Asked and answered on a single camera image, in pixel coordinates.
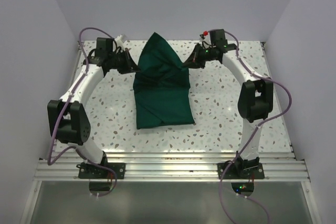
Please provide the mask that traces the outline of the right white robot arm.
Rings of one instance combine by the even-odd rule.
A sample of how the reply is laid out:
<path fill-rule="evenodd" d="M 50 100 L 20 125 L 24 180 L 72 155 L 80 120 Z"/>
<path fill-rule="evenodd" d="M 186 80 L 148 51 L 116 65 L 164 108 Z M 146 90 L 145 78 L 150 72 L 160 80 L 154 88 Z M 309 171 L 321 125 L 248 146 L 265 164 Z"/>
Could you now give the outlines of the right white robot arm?
<path fill-rule="evenodd" d="M 243 119 L 243 134 L 240 148 L 233 160 L 234 172 L 246 178 L 259 165 L 258 132 L 261 122 L 268 118 L 274 106 L 273 83 L 256 74 L 252 67 L 239 55 L 239 42 L 229 43 L 224 29 L 212 29 L 200 34 L 199 42 L 183 63 L 190 69 L 205 68 L 209 61 L 218 61 L 226 67 L 241 86 L 237 108 Z"/>

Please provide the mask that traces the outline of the green surgical cloth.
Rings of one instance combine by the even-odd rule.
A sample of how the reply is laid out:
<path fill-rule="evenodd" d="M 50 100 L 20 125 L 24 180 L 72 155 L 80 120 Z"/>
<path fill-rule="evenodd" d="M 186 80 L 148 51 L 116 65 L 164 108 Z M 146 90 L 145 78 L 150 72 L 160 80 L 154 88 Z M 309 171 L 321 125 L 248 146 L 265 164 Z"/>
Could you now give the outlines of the green surgical cloth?
<path fill-rule="evenodd" d="M 193 124 L 189 70 L 158 33 L 146 42 L 133 82 L 136 128 Z"/>

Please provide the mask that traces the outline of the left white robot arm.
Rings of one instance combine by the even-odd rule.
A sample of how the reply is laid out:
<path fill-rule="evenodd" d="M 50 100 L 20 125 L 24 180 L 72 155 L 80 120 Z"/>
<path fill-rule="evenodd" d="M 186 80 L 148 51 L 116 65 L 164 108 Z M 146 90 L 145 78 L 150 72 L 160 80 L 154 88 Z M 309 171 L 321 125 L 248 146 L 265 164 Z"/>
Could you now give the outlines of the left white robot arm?
<path fill-rule="evenodd" d="M 119 74 L 140 71 L 124 42 L 122 35 L 115 39 L 97 38 L 96 47 L 83 54 L 81 72 L 69 90 L 47 105 L 51 140 L 75 149 L 92 164 L 90 171 L 97 178 L 107 176 L 109 165 L 104 162 L 104 151 L 90 138 L 91 125 L 85 107 L 96 86 L 110 70 Z"/>

